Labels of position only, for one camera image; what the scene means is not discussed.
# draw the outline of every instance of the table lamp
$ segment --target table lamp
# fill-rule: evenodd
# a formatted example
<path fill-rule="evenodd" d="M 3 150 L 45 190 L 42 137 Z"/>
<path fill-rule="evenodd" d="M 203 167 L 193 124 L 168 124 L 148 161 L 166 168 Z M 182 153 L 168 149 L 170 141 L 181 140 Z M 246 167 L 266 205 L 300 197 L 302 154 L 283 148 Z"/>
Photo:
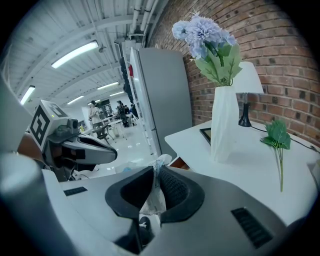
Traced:
<path fill-rule="evenodd" d="M 242 61 L 239 66 L 242 70 L 233 79 L 235 93 L 244 93 L 243 114 L 238 124 L 243 127 L 251 127 L 248 116 L 248 93 L 263 94 L 264 90 L 255 66 L 251 62 Z"/>

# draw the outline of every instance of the picture frame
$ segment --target picture frame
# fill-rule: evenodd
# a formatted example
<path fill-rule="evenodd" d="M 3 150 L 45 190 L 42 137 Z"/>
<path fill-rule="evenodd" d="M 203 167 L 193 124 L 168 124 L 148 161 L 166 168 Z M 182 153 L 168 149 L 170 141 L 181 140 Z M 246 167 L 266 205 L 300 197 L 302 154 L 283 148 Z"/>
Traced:
<path fill-rule="evenodd" d="M 206 141 L 211 145 L 211 128 L 200 129 L 200 133 L 204 136 Z"/>

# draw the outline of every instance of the refrigerator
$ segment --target refrigerator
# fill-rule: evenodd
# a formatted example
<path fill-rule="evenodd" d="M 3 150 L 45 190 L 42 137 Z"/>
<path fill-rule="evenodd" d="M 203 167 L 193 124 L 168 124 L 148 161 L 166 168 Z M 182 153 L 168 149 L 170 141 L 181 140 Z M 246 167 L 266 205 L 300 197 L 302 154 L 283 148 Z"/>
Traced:
<path fill-rule="evenodd" d="M 192 126 L 186 69 L 181 52 L 131 48 L 131 90 L 153 154 L 177 154 L 165 137 Z"/>

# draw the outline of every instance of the white floor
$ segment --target white floor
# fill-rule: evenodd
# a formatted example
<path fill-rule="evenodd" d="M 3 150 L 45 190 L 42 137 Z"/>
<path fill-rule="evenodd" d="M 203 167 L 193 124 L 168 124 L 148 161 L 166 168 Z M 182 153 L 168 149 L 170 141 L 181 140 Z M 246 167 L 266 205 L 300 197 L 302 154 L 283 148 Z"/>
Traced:
<path fill-rule="evenodd" d="M 114 141 L 110 138 L 108 142 L 118 153 L 117 159 L 110 163 L 99 164 L 93 171 L 83 170 L 80 172 L 76 171 L 77 175 L 80 175 L 81 179 L 97 178 L 107 175 L 113 175 L 120 173 L 124 168 L 134 168 L 140 166 L 148 166 L 148 164 L 157 159 L 157 156 L 151 155 L 149 146 L 143 131 L 140 127 L 141 124 L 136 126 L 130 126 L 128 128 L 122 128 L 127 140 L 122 136 L 115 137 L 112 132 L 111 136 Z"/>

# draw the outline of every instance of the red brick wall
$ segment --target red brick wall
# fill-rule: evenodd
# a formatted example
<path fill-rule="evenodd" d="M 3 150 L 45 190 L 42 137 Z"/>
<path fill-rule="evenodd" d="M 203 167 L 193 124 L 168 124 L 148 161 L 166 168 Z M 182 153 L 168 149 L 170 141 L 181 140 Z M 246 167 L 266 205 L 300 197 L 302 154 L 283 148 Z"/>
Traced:
<path fill-rule="evenodd" d="M 252 121 L 286 122 L 288 131 L 320 146 L 318 65 L 290 18 L 270 0 L 170 0 L 148 44 L 181 51 L 187 72 L 192 122 L 209 121 L 215 84 L 190 61 L 188 46 L 172 35 L 172 26 L 191 12 L 214 19 L 233 34 L 243 60 L 255 65 L 265 94 L 249 94 Z M 240 112 L 243 95 L 237 95 Z"/>

